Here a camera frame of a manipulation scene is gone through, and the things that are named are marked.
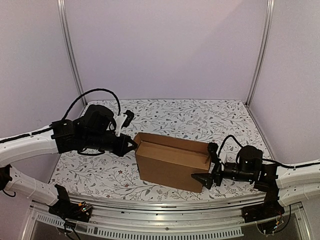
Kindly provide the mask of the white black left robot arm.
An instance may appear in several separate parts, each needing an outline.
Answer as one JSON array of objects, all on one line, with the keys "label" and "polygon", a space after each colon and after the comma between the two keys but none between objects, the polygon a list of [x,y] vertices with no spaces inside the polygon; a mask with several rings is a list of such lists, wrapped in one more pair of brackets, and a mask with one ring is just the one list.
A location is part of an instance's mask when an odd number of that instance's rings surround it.
[{"label": "white black left robot arm", "polygon": [[90,105],[84,115],[75,120],[63,118],[36,131],[2,139],[0,141],[0,189],[20,193],[28,198],[54,206],[63,216],[74,213],[66,189],[30,177],[13,163],[32,157],[63,154],[71,151],[82,156],[99,156],[106,152],[118,157],[135,150],[137,144],[123,134],[134,113],[127,110],[114,115],[107,107]]}]

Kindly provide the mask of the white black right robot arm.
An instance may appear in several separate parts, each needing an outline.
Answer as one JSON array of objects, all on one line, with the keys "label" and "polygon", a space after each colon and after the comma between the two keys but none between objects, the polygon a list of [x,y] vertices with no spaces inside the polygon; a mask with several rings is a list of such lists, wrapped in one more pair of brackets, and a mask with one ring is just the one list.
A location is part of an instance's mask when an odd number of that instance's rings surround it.
[{"label": "white black right robot arm", "polygon": [[252,184],[265,193],[264,203],[258,208],[262,218],[269,218],[278,206],[287,207],[320,196],[319,160],[285,165],[265,159],[263,152],[251,145],[239,150],[235,162],[222,160],[215,143],[208,145],[208,153],[212,171],[193,173],[191,177],[208,190],[213,185],[219,187],[224,179]]}]

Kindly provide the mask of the brown cardboard box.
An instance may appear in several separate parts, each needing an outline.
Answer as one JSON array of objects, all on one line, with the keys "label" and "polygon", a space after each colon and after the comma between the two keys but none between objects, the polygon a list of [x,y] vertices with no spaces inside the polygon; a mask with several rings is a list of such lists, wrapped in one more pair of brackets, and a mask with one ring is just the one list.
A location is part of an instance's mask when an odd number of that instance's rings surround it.
[{"label": "brown cardboard box", "polygon": [[135,160],[139,178],[153,184],[201,193],[203,184],[192,174],[208,173],[208,144],[189,139],[139,132]]}]

